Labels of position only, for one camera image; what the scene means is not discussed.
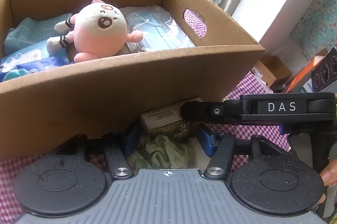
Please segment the person right hand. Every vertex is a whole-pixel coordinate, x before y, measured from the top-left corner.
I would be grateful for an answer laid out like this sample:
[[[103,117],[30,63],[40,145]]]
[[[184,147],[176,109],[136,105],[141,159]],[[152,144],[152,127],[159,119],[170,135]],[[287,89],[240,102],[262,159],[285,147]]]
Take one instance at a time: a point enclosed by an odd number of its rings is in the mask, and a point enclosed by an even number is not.
[[[324,186],[332,186],[336,184],[337,180],[337,166],[336,159],[330,162],[321,172],[320,177],[324,183]]]

